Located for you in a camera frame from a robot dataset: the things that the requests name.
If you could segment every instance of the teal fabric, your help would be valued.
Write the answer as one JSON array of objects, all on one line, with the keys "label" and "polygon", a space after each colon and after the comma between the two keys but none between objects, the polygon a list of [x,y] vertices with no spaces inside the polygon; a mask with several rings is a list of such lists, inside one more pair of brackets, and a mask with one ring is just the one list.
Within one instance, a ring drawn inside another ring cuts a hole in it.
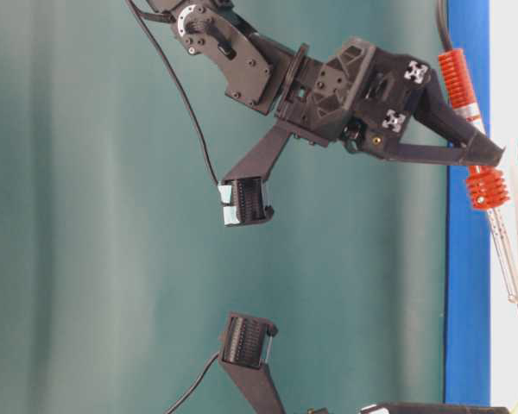
[{"label": "teal fabric", "polygon": [[[325,60],[352,35],[436,64],[432,2],[237,1]],[[273,124],[154,26],[222,175]],[[441,143],[420,127],[410,141]],[[225,229],[174,86],[119,1],[0,2],[0,413],[158,413],[229,311],[278,324],[288,412],[443,396],[445,168],[291,141],[275,219]],[[218,367],[180,412],[250,412]]]}]

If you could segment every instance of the blue board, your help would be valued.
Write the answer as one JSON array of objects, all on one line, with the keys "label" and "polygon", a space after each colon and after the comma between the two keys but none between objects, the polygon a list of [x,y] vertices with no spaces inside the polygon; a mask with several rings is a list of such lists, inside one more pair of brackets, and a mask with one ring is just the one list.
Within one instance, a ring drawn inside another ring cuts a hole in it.
[{"label": "blue board", "polygon": [[[490,5],[449,0],[454,47],[464,49],[490,133]],[[490,233],[473,212],[464,185],[468,171],[449,168],[445,401],[490,404]]]}]

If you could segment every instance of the black arm segment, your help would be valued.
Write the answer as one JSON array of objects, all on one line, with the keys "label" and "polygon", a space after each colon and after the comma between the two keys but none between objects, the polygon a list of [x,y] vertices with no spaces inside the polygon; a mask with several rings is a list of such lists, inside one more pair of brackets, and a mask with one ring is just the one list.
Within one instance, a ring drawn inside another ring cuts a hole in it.
[{"label": "black arm segment", "polygon": [[[387,53],[358,38],[326,63],[262,36],[234,12],[231,0],[147,0],[169,16],[191,56],[204,54],[227,80],[226,96],[276,125],[221,180],[224,222],[267,222],[274,210],[266,181],[289,136],[382,160],[455,166],[496,166],[503,150],[447,105],[436,72],[406,54]],[[402,144],[412,118],[452,147]]]}]

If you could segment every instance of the black 3d-printed part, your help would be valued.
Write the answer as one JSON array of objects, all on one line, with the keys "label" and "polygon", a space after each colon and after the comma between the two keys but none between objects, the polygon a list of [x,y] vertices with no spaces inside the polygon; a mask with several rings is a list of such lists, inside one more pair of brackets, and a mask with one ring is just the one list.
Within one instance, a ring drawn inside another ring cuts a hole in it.
[{"label": "black 3d-printed part", "polygon": [[227,332],[223,361],[241,367],[259,368],[266,333],[267,326],[256,319],[233,317]]},{"label": "black 3d-printed part", "polygon": [[262,180],[238,179],[233,183],[237,198],[237,214],[241,223],[264,220],[265,206],[262,199]]}]

